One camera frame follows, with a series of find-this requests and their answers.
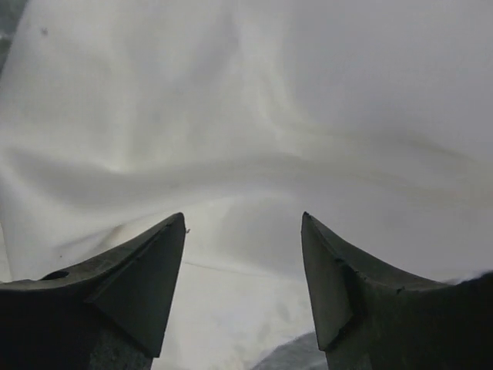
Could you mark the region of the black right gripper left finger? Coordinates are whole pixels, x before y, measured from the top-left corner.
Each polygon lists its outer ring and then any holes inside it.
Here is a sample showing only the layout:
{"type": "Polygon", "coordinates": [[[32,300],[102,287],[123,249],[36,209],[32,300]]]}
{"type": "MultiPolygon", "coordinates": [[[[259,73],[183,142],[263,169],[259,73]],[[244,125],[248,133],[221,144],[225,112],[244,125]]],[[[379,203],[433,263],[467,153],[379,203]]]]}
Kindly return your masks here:
{"type": "Polygon", "coordinates": [[[186,236],[180,213],[44,278],[1,286],[3,369],[149,369],[186,236]]]}

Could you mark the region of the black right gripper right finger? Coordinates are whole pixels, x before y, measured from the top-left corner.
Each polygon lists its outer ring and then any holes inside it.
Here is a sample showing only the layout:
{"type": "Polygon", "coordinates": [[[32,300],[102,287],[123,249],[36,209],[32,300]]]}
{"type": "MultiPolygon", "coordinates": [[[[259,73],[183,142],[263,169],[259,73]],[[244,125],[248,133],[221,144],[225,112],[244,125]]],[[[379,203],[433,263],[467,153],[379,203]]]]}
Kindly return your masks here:
{"type": "Polygon", "coordinates": [[[492,275],[441,283],[349,244],[315,217],[301,243],[319,349],[331,369],[492,367],[492,275]]]}

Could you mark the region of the cream pillowcase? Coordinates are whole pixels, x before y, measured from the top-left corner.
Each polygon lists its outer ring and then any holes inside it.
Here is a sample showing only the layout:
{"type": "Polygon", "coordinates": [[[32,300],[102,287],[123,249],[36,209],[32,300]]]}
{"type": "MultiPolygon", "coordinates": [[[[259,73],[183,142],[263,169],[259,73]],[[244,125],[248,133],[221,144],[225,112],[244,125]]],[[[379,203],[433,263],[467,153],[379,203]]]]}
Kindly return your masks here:
{"type": "Polygon", "coordinates": [[[492,272],[490,1],[3,1],[10,281],[182,214],[158,369],[321,367],[302,224],[492,272]]]}

